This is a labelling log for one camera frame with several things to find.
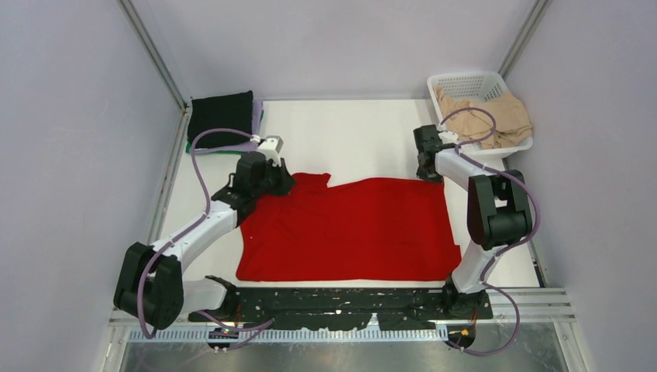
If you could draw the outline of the red t-shirt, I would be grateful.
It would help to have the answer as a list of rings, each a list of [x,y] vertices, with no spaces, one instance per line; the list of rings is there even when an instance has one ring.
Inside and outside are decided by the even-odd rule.
[[[294,175],[242,223],[241,281],[443,281],[461,251],[442,184],[388,177],[329,185]]]

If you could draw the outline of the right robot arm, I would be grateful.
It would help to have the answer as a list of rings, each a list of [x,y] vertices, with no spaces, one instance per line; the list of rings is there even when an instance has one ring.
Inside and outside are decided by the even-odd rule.
[[[445,143],[435,126],[413,131],[418,151],[417,176],[423,181],[455,182],[467,193],[466,225],[470,242],[442,287],[440,305],[453,318],[483,304],[485,284],[503,248],[520,242],[533,228],[525,178],[518,170],[489,170],[465,159]]]

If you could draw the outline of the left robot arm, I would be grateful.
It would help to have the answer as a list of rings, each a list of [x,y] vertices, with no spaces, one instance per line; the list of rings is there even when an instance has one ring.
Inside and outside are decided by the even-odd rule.
[[[237,229],[263,196],[289,195],[295,184],[284,158],[243,153],[229,182],[209,198],[206,209],[172,236],[136,242],[125,254],[113,304],[143,328],[168,328],[179,315],[209,311],[220,321],[237,311],[235,286],[213,275],[185,281],[184,272],[214,242]]]

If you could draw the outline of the folded black t-shirt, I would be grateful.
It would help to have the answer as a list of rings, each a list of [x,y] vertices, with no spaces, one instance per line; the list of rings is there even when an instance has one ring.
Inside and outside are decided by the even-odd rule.
[[[192,116],[187,127],[190,144],[210,129],[234,129],[253,134],[253,92],[196,98],[191,101]],[[243,144],[247,137],[238,133],[209,133],[197,141],[197,149]]]

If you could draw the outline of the white plastic laundry basket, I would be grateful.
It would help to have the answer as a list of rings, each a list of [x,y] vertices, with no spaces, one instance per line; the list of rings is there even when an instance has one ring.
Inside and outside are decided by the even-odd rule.
[[[513,153],[528,150],[533,145],[532,125],[524,104],[508,89],[504,79],[495,72],[469,72],[432,75],[427,80],[440,131],[448,132],[449,140],[479,139],[490,133],[492,122],[478,111],[454,115],[457,109],[477,107],[496,119],[495,134],[483,143],[463,146],[462,151],[477,159],[504,159]]]

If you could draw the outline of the beige t-shirt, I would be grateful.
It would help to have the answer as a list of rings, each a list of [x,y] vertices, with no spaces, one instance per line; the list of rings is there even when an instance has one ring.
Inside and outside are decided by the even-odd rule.
[[[446,129],[456,133],[460,141],[479,139],[495,127],[495,133],[480,143],[482,149],[489,150],[518,146],[533,134],[525,105],[510,91],[487,102],[474,98],[457,100],[442,87],[435,88],[435,94],[443,116],[465,107],[474,108],[454,115],[445,123]]]

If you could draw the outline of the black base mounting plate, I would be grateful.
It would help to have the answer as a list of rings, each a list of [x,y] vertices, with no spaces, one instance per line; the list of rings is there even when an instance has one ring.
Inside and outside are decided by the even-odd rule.
[[[493,312],[487,294],[451,302],[437,288],[237,288],[208,315],[247,326],[271,320],[274,330],[349,331],[371,321],[384,330],[423,330],[436,321],[492,319]]]

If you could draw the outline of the left corner aluminium post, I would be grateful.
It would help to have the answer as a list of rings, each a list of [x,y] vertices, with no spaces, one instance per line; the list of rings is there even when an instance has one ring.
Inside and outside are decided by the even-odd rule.
[[[155,67],[167,90],[171,94],[177,107],[181,111],[184,111],[187,108],[187,102],[185,101],[181,90],[177,86],[177,83],[174,80],[174,76],[167,66],[162,53],[159,51],[157,44],[155,43],[155,40],[153,39],[147,24],[145,24],[142,15],[139,13],[139,10],[136,7],[134,1],[118,0],[118,4],[125,13],[129,24],[136,32],[137,38],[141,42],[143,49],[148,54],[151,62],[153,63],[153,66]]]

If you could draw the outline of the corner aluminium post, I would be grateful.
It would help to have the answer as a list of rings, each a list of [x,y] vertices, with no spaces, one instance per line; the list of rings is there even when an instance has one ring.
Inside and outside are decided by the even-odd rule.
[[[524,52],[526,46],[529,44],[532,36],[538,28],[538,25],[542,21],[544,15],[547,13],[551,4],[552,0],[535,0],[533,2],[529,13],[525,17],[525,20],[514,39],[514,42],[511,44],[500,67],[497,70],[497,73],[503,79],[506,79],[509,76],[515,64],[519,61],[522,53]]]
[[[187,108],[187,102],[185,101],[181,90],[177,86],[177,83],[174,80],[174,76],[167,66],[162,53],[159,51],[157,44],[155,43],[155,40],[153,39],[147,24],[145,24],[142,15],[139,13],[139,10],[136,7],[134,1],[118,0],[118,4],[125,13],[129,24],[136,32],[137,38],[141,42],[143,49],[148,54],[151,62],[153,63],[153,66],[155,67],[167,90],[171,94],[177,107],[181,111],[184,111]]]

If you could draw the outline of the right corner aluminium post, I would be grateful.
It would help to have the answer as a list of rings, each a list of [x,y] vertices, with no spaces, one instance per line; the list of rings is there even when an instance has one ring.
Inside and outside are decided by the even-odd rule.
[[[526,46],[529,44],[532,36],[538,28],[538,25],[542,21],[544,15],[547,13],[551,4],[552,0],[535,0],[533,2],[529,13],[525,17],[525,20],[514,39],[514,42],[511,44],[500,67],[497,70],[497,73],[503,79],[506,79],[509,76],[515,64],[519,61],[522,53],[524,52]]]

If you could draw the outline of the aluminium frame rail front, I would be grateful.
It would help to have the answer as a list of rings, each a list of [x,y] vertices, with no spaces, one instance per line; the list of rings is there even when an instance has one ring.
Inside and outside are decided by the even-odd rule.
[[[521,322],[573,322],[574,311],[566,292],[561,288],[505,288],[502,292],[487,291],[492,319],[476,320],[477,324]],[[468,322],[436,321],[436,324],[459,325]],[[243,323],[228,322],[238,325]]]

